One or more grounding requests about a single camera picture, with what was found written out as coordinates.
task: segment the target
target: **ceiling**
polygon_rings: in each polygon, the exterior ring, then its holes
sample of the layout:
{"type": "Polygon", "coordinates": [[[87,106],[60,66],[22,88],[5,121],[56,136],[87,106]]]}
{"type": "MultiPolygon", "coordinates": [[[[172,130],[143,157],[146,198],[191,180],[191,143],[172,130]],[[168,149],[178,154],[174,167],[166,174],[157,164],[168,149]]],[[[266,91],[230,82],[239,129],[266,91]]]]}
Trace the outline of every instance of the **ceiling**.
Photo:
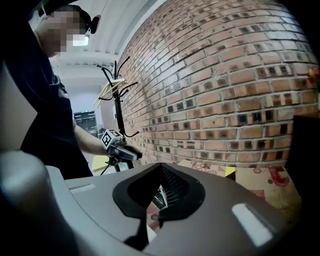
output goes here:
{"type": "Polygon", "coordinates": [[[105,85],[106,77],[96,64],[112,70],[140,25],[166,0],[78,0],[91,19],[101,15],[95,34],[87,33],[87,46],[50,58],[53,71],[67,87],[105,85]]]}

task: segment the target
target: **black t-shirt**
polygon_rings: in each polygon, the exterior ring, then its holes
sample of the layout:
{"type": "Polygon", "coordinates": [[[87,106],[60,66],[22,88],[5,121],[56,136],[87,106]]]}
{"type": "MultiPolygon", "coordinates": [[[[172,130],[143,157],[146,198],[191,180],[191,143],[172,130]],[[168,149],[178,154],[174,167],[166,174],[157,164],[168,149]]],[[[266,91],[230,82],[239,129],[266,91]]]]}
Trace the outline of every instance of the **black t-shirt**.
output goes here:
{"type": "Polygon", "coordinates": [[[47,166],[59,168],[65,180],[92,176],[76,141],[68,94],[54,75],[28,22],[19,22],[5,40],[7,68],[37,111],[21,150],[38,157],[47,166]]]}

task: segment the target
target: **person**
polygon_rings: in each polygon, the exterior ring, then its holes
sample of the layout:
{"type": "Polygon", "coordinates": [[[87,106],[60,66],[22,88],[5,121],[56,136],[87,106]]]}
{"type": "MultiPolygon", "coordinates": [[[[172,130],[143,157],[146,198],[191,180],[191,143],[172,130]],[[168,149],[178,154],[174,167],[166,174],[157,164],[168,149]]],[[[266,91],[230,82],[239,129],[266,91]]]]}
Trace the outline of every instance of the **person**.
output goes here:
{"type": "Polygon", "coordinates": [[[21,150],[57,167],[64,179],[92,176],[82,151],[106,154],[102,141],[73,121],[68,93],[49,61],[66,50],[73,35],[84,35],[90,25],[89,14],[79,6],[62,6],[34,32],[27,20],[19,22],[8,32],[3,56],[17,87],[37,112],[21,150]]]}

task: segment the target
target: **white wall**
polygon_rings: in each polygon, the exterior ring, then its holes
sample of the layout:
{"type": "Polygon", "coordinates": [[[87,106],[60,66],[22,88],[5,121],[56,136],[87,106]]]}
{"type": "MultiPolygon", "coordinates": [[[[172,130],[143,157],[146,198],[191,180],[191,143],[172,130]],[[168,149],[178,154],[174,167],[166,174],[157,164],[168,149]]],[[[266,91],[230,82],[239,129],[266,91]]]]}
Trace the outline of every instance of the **white wall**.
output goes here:
{"type": "Polygon", "coordinates": [[[100,93],[99,85],[77,85],[67,86],[65,89],[69,95],[72,112],[95,111],[95,119],[98,128],[103,125],[101,109],[96,108],[94,102],[100,93]]]}

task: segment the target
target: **brick wall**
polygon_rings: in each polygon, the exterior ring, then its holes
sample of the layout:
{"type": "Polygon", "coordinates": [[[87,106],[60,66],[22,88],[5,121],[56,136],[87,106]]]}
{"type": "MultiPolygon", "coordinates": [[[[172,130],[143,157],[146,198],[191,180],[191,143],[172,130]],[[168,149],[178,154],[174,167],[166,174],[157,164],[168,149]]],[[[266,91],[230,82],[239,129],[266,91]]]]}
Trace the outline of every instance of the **brick wall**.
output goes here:
{"type": "Polygon", "coordinates": [[[123,118],[127,134],[140,131],[128,142],[142,164],[283,165],[293,116],[317,111],[306,79],[317,60],[275,1],[168,0],[120,63],[127,56],[122,77],[138,85],[123,97],[123,118]]]}

